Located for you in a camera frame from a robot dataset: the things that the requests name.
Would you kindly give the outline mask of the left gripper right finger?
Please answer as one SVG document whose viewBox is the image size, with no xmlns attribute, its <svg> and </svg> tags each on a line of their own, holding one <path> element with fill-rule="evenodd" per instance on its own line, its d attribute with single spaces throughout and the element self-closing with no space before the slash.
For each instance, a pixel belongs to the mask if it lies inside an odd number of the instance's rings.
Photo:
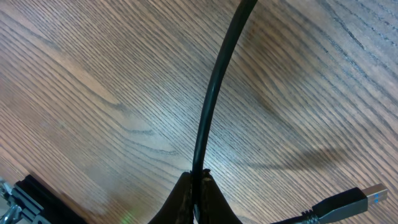
<svg viewBox="0 0 398 224">
<path fill-rule="evenodd" d="M 197 204 L 199 224 L 242 224 L 234 214 L 209 169 L 203 170 Z"/>
</svg>

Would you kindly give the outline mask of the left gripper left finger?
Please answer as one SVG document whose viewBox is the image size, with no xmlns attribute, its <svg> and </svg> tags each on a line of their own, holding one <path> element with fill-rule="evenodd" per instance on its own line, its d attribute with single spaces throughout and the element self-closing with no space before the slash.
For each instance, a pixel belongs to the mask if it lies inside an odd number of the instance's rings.
<svg viewBox="0 0 398 224">
<path fill-rule="evenodd" d="M 193 224 L 192 177 L 183 172 L 149 224 Z"/>
</svg>

